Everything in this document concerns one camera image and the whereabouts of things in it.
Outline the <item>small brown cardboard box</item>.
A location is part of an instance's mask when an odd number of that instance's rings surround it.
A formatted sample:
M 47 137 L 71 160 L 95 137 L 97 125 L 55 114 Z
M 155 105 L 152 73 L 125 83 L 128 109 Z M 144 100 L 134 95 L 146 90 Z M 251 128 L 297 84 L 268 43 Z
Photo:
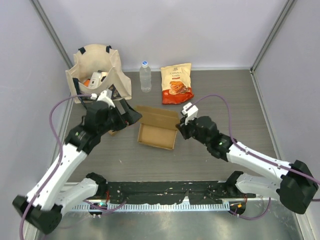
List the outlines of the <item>small brown cardboard box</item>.
M 108 131 L 108 133 L 109 133 L 111 136 L 114 136 L 114 135 L 117 133 L 117 131 L 110 130 L 110 131 Z

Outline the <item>large cardboard box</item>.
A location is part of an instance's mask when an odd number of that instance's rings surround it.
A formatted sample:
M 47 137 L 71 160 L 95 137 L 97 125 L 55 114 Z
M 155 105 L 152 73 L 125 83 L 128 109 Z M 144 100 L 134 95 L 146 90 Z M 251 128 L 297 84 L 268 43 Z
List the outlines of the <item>large cardboard box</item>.
M 137 142 L 143 145 L 173 150 L 180 122 L 176 111 L 138 105 L 136 111 L 142 115 Z

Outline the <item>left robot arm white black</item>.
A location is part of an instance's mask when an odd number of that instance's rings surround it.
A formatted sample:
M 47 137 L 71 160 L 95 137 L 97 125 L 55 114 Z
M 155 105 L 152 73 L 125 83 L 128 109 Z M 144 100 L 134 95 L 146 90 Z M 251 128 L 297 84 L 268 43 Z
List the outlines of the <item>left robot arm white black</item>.
M 12 205 L 21 216 L 22 225 L 28 222 L 48 235 L 73 206 L 89 197 L 100 200 L 106 195 L 107 181 L 95 173 L 90 173 L 65 193 L 61 193 L 61 189 L 79 164 L 101 142 L 104 134 L 123 130 L 142 118 L 125 99 L 120 100 L 120 104 L 123 113 L 108 97 L 87 105 L 80 124 L 69 131 L 64 143 L 59 144 L 59 154 L 42 179 L 27 195 L 14 198 Z

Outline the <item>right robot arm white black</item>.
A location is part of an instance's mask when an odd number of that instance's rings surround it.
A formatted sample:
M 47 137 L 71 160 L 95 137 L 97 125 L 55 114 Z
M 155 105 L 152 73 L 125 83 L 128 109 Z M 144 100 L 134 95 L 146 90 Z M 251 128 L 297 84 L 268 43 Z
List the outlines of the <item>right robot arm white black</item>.
M 176 124 L 185 140 L 194 139 L 203 144 L 215 158 L 243 166 L 258 176 L 235 171 L 228 178 L 226 193 L 233 198 L 240 194 L 256 194 L 279 200 L 296 214 L 304 214 L 313 201 L 319 185 L 308 166 L 296 160 L 282 161 L 254 151 L 241 142 L 221 133 L 209 116 L 186 120 Z

